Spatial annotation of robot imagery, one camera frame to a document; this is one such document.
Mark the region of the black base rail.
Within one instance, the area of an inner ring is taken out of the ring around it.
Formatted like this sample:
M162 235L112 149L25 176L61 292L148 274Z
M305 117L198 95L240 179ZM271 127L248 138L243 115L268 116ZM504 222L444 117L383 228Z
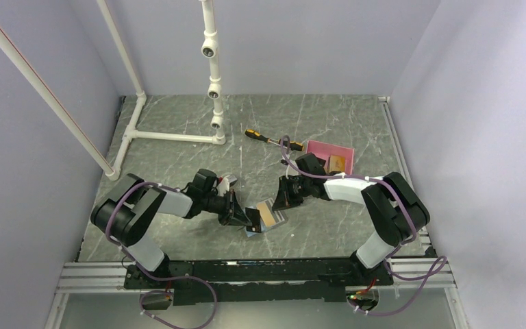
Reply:
M383 265L366 273L347 257L259 260L172 260L165 273L127 267L128 291L173 292L176 306L211 302L323 300L343 302L354 289L390 286Z

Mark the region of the grey leather card holder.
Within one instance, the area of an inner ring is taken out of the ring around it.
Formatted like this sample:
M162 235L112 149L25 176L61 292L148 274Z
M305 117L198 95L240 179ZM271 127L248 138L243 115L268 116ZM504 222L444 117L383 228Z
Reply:
M250 210L259 211L260 226L261 226L261 229L259 232L255 232L252 229L246 228L245 234L248 238L255 236L259 233L268 232L269 230L277 228L287 222L288 218L284 214L283 211L272 210L273 203L274 203L274 199L268 198L261 202L258 202L255 205L248 206L246 208L247 211L250 211Z

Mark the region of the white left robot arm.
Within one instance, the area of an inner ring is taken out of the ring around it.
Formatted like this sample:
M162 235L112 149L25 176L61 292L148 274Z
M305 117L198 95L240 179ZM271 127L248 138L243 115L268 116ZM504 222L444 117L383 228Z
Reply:
M210 212L222 226L262 231L260 211L239 204L235 182L232 175L199 169L185 187L171 188L129 173L94 206L90 222L144 268L142 279L149 286L159 288L168 282L170 259L147 232L158 213L191 219Z

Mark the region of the yellow black screwdriver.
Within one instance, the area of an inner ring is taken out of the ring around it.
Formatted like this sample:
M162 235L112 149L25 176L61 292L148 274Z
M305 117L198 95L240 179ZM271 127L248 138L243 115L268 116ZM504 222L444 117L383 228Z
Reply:
M256 141L262 141L262 142L270 143L270 144L274 144L274 145L280 145L281 143L283 143L283 145L285 147L287 147L291 151L303 151L305 149L305 147L304 147L304 145L302 143L288 142L288 141L281 142L279 139L273 139L273 138L265 137L261 133L255 131L255 130L252 130L252 129L246 129L245 130L245 136L247 136L247 137L249 137L249 138L251 138L253 140L256 140Z

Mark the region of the orange credit card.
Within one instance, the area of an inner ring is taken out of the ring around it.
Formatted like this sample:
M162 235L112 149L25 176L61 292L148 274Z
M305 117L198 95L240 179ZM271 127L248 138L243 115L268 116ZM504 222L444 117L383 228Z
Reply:
M256 204L256 208L260 211L261 220L267 229L271 229L286 221L285 216L280 211L272 210L272 201L265 200Z

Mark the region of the aluminium extrusion frame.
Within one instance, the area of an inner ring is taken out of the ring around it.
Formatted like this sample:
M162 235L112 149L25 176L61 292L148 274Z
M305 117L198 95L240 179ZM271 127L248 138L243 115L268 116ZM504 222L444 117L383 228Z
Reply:
M191 270L213 286L218 303L317 300L340 302L348 293L366 299L393 290L442 289L456 328L469 328L449 264L436 261L429 243L424 256L396 257L361 276L345 257L284 260L177 260L173 274ZM132 263L65 264L46 328L61 328L72 295L136 294L155 291L165 294L166 283L155 281L135 269Z

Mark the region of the pink plastic card box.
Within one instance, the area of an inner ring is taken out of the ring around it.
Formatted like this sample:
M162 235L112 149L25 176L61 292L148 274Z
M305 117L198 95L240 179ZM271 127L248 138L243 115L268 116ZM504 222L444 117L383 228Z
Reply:
M326 168L328 168L329 159L332 156L342 158L345 166L343 171L347 174L353 173L354 148L309 140L305 150L307 153L314 154L317 158L324 160Z

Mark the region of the white PVC pipe frame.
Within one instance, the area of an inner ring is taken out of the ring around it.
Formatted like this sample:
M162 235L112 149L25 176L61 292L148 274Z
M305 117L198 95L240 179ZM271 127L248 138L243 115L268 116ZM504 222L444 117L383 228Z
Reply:
M101 143L117 100L68 1L0 1L0 185L116 179Z

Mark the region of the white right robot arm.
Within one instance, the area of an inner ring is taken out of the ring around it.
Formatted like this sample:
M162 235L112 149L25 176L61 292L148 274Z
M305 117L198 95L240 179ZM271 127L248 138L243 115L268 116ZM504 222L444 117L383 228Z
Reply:
M358 284L369 283L376 267L430 222L428 209L398 172L378 178L327 173L312 153L299 156L295 168L297 175L279 178L274 211L300 206L309 196L362 204L367 209L375 231L351 255L350 275Z

